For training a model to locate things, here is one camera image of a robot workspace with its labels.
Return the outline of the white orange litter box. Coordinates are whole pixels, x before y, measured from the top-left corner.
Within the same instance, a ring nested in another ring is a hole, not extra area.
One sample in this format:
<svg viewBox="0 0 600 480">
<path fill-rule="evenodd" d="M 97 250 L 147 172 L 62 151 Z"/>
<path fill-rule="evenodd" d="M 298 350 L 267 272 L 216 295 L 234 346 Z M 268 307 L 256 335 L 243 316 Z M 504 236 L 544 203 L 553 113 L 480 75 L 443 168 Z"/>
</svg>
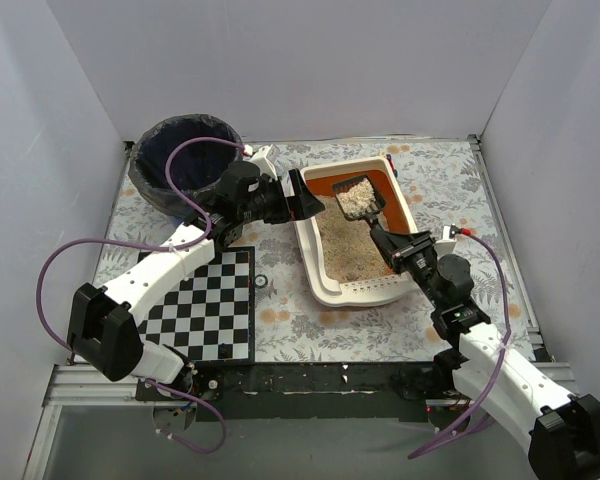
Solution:
<svg viewBox="0 0 600 480">
<path fill-rule="evenodd" d="M 368 225 L 342 216 L 332 185 L 366 174 L 386 200 L 383 227 L 414 233 L 417 227 L 385 157 L 376 156 L 308 166 L 301 171 L 309 190 L 326 210 L 296 224 L 296 235 L 310 290 L 328 307 L 376 307 L 418 289 L 407 274 L 389 269 L 370 238 Z"/>
</svg>

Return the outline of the black litter scoop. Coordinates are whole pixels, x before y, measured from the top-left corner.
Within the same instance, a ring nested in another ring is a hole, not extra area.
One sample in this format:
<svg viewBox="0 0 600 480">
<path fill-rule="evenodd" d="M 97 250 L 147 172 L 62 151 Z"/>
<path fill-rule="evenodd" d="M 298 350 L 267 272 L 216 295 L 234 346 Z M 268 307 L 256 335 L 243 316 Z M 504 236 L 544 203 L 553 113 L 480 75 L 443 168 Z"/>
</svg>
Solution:
<svg viewBox="0 0 600 480">
<path fill-rule="evenodd" d="M 334 183 L 332 192 L 347 221 L 364 221 L 370 228 L 379 224 L 386 201 L 366 174 Z"/>
</svg>

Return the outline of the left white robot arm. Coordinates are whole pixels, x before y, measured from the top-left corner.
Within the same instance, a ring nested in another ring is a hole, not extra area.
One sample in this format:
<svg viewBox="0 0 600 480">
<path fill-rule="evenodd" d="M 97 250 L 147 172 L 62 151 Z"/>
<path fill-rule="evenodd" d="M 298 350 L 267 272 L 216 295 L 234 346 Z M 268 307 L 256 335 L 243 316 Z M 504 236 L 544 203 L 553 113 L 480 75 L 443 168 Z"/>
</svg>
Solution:
<svg viewBox="0 0 600 480">
<path fill-rule="evenodd" d="M 229 247 L 244 225 L 284 224 L 321 213 L 324 205 L 300 172 L 289 173 L 293 193 L 280 178 L 249 161 L 236 161 L 200 196 L 201 209 L 186 218 L 156 252 L 101 287 L 90 283 L 75 293 L 67 343 L 108 380 L 129 375 L 172 385 L 186 359 L 173 348 L 143 342 L 139 324 L 153 306 L 197 268 Z"/>
</svg>

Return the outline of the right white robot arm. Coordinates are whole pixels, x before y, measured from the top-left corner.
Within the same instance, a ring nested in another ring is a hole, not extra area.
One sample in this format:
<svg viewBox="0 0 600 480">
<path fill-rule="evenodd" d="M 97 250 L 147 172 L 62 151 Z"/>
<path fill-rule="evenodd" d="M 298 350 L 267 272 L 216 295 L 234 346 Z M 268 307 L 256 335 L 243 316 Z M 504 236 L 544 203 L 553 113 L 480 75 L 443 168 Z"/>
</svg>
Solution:
<svg viewBox="0 0 600 480">
<path fill-rule="evenodd" d="M 526 453 L 539 479 L 600 479 L 600 402 L 555 383 L 498 331 L 474 301 L 471 265 L 439 256 L 427 231 L 398 234 L 375 224 L 370 236 L 385 263 L 408 273 L 430 301 L 431 319 L 449 349 L 435 363 L 450 387 L 472 400 Z"/>
</svg>

